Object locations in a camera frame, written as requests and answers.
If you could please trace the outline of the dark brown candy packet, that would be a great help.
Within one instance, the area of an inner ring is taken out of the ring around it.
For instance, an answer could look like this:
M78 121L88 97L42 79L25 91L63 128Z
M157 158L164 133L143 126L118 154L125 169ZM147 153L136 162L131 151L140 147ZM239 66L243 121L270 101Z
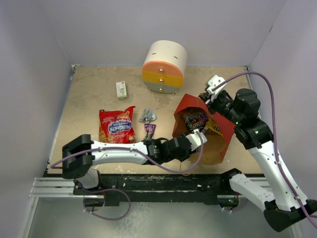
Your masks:
M183 116L183 118L189 131L194 131L194 129L202 131L209 120L205 113L200 112L186 114Z

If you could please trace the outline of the red brown paper bag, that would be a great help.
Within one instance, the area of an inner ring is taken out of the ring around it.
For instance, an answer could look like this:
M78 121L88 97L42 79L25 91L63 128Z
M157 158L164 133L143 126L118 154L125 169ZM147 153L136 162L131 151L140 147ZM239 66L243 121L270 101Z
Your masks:
M221 118L218 113L214 115L210 114L207 106L200 98L185 94L174 111L175 124L172 132L173 137L180 136L184 132L192 133L185 125L183 116L195 112L212 116L218 124L223 136L220 136L205 126L201 131L207 138L207 142L204 144L202 158L194 169L183 173L183 175L189 176L194 173L219 174L221 172L221 164L233 136L234 125L228 120Z

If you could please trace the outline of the red candy snack bag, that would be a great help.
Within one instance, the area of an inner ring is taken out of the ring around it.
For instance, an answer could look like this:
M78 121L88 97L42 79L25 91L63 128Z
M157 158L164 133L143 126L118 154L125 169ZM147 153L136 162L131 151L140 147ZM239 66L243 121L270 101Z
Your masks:
M136 141L132 127L135 106L124 111L99 110L99 141L103 143L128 144Z

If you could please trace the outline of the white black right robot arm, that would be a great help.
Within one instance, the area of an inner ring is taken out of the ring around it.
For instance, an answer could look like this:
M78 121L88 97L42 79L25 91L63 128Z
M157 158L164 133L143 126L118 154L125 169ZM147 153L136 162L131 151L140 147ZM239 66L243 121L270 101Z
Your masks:
M236 138L256 160L270 186L267 191L232 169L229 177L220 182L221 190L245 196L262 210L267 223L277 232L305 218L316 225L317 202L307 198L287 169L274 134L259 117L261 103L257 94L240 89L231 98L225 90L206 89L199 97L211 114L219 113L234 124Z

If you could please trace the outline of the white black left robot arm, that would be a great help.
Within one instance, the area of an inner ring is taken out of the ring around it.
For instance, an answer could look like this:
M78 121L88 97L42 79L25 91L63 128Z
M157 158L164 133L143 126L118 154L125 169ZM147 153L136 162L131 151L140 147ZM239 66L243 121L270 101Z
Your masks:
M197 153L200 145L197 134L185 133L171 140L151 139L131 144L92 141L89 134L83 134L62 148L62 177L77 180L90 194L97 194L102 182L94 166L131 163L160 167L174 159L188 159Z

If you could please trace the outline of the silver foil snack packet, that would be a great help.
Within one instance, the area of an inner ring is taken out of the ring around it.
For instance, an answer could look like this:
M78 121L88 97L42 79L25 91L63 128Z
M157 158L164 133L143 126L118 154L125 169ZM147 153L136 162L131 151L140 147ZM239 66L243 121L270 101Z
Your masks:
M143 110L138 122L144 122L145 124L149 124L152 121L157 119L157 115L149 108Z

